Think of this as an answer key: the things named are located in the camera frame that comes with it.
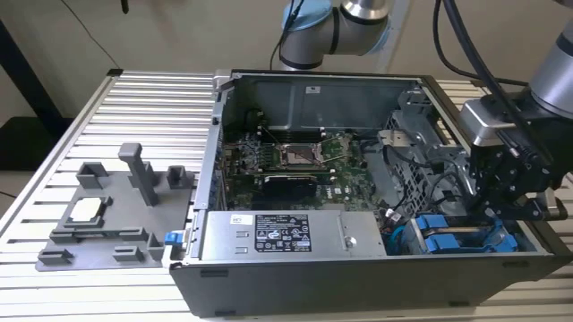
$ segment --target cable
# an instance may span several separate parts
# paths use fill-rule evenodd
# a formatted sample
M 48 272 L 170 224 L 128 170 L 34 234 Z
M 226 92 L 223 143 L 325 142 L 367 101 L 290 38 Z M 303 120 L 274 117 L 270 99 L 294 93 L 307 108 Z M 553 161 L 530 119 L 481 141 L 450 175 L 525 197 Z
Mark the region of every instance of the cable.
M 301 11 L 301 7 L 303 6 L 303 3 L 305 3 L 305 0 L 301 0 L 301 2 L 298 3 L 297 9 L 293 11 L 293 7 L 295 6 L 295 0 L 290 1 L 289 16 L 285 21 L 283 32 L 281 33 L 281 38 L 278 39 L 275 48 L 273 49 L 273 54 L 270 55 L 269 70 L 273 70 L 273 59 L 275 58 L 277 50 L 278 50 L 278 55 L 281 56 L 281 49 L 285 41 L 287 40 L 289 30 L 298 18 L 298 12 Z
M 462 196 L 460 196 L 460 195 L 450 195 L 450 196 L 448 196 L 448 197 L 442 197 L 442 198 L 440 198 L 438 200 L 434 200 L 434 201 L 432 202 L 432 205 L 433 205 L 433 206 L 437 206 L 437 205 L 442 204 L 445 201 L 448 201 L 448 199 L 450 199 L 450 198 L 462 198 Z
M 87 28 L 87 27 L 86 27 L 86 25 L 83 24 L 80 17 L 78 17 L 78 15 L 76 15 L 76 13 L 75 13 L 74 9 L 72 9 L 72 8 L 70 7 L 70 5 L 67 4 L 66 0 L 60 0 L 60 2 L 66 5 L 66 8 L 68 8 L 68 10 L 70 10 L 70 12 L 72 13 L 72 15 L 74 15 L 75 19 L 78 20 L 78 22 L 80 23 L 80 25 L 82 25 L 83 29 L 86 30 L 86 33 L 88 34 L 88 36 L 90 36 L 91 40 L 94 40 L 94 42 L 96 43 L 96 45 L 98 45 L 99 49 L 102 49 L 102 51 L 106 53 L 107 57 L 110 57 L 111 61 L 112 61 L 112 62 L 114 62 L 114 64 L 115 64 L 115 67 L 116 67 L 116 68 L 119 68 L 119 64 L 118 64 L 118 62 L 115 61 L 114 57 L 112 57 L 112 56 L 110 55 L 110 53 L 107 52 L 106 48 L 103 48 L 103 46 L 102 46 L 102 44 L 98 42 L 96 38 L 94 38 L 94 36 L 91 35 L 91 32 L 90 32 L 88 28 Z
M 401 185 L 402 185 L 402 198 L 398 201 L 398 203 L 395 204 L 395 206 L 390 207 L 391 210 L 395 210 L 404 204 L 404 201 L 406 201 L 406 180 L 404 179 L 404 177 L 401 176 L 401 174 L 398 173 L 398 171 L 394 169 L 393 165 L 390 164 L 390 160 L 387 158 L 387 146 L 382 147 L 382 160 L 385 161 L 386 167 L 389 168 L 390 172 L 393 173 L 393 176 L 395 178 L 398 178 L 398 181 L 401 182 Z
M 465 70 L 461 70 L 458 67 L 456 67 L 448 60 L 446 55 L 444 54 L 444 50 L 441 49 L 440 44 L 440 33 L 438 33 L 438 21 L 440 21 L 440 7 L 441 7 L 441 0 L 436 0 L 436 6 L 433 8 L 433 21 L 432 21 L 432 31 L 433 31 L 433 45 L 436 46 L 436 51 L 438 52 L 438 57 L 444 65 L 458 75 L 462 75 L 465 77 L 480 79 L 480 76 L 476 74 L 466 72 Z M 524 82 L 521 80 L 513 80 L 508 78 L 496 78 L 498 83 L 509 84 L 509 85 L 517 85 L 517 86 L 528 86 L 528 82 Z
M 5 193 L 4 191 L 0 191 L 0 195 L 4 195 L 4 196 L 13 198 L 13 199 L 17 198 L 17 196 L 12 195 L 11 193 Z
M 456 1 L 444 0 L 444 7 L 446 8 L 449 22 L 452 23 L 456 36 L 458 37 L 458 42 L 462 46 L 464 52 L 466 53 L 472 66 L 474 67 L 476 72 L 480 75 L 480 78 L 482 79 L 482 82 L 485 83 L 485 85 L 488 86 L 488 89 L 490 90 L 493 96 L 496 97 L 496 100 L 504 106 L 505 112 L 508 113 L 510 120 L 516 124 L 516 127 L 521 131 L 529 146 L 538 154 L 542 165 L 549 166 L 553 163 L 553 157 L 550 155 L 550 152 L 548 151 L 537 134 L 533 132 L 528 122 L 521 117 L 520 110 L 514 102 L 509 99 L 508 94 L 505 93 L 505 90 L 501 88 L 498 82 L 496 81 L 496 78 L 492 75 L 490 70 L 485 66 L 482 57 L 480 56 L 474 43 L 472 42 L 472 39 L 469 37 L 466 26 L 464 25 L 462 17 L 460 15 L 458 6 L 456 5 Z M 517 143 L 506 135 L 505 131 L 498 132 L 498 137 L 502 140 L 502 142 L 509 146 L 510 149 L 517 148 Z

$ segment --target wall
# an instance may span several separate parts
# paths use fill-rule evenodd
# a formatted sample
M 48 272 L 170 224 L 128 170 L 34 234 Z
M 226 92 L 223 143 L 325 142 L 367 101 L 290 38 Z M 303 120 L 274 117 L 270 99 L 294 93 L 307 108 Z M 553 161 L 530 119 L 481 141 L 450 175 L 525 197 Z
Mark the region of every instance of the wall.
M 457 1 L 472 40 L 496 76 L 529 81 L 573 10 L 550 0 Z M 414 0 L 389 72 L 464 79 L 440 62 L 433 46 L 434 1 Z M 440 38 L 449 61 L 472 71 L 444 6 Z
M 267 68 L 283 0 L 67 0 L 119 65 L 213 72 Z M 67 115 L 82 109 L 112 62 L 59 0 L 0 0 L 0 18 Z M 377 57 L 331 58 L 326 70 L 371 72 Z
M 119 0 L 67 0 L 122 68 L 195 72 L 267 68 L 287 2 L 130 0 L 131 11 L 124 15 Z M 493 72 L 528 79 L 572 11 L 550 0 L 458 3 Z M 457 78 L 442 67 L 433 49 L 432 9 L 432 0 L 413 0 L 387 72 Z M 112 68 L 110 58 L 59 0 L 0 0 L 0 18 L 62 113 L 74 116 Z M 448 56 L 460 67 L 469 68 L 446 27 L 445 13 L 441 32 Z M 378 67 L 375 55 L 325 59 L 329 71 L 379 72 Z M 0 74 L 0 119 L 11 113 L 30 113 L 19 94 L 12 93 L 15 89 L 4 86 L 3 77 Z M 16 104 L 5 104 L 4 97 L 16 97 Z

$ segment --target power supply label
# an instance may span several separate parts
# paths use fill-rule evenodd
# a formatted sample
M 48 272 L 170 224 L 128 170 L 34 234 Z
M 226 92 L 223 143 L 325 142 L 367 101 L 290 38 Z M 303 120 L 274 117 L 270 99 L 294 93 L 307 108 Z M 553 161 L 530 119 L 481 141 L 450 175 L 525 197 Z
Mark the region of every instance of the power supply label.
M 309 215 L 257 215 L 255 244 L 258 252 L 311 252 Z

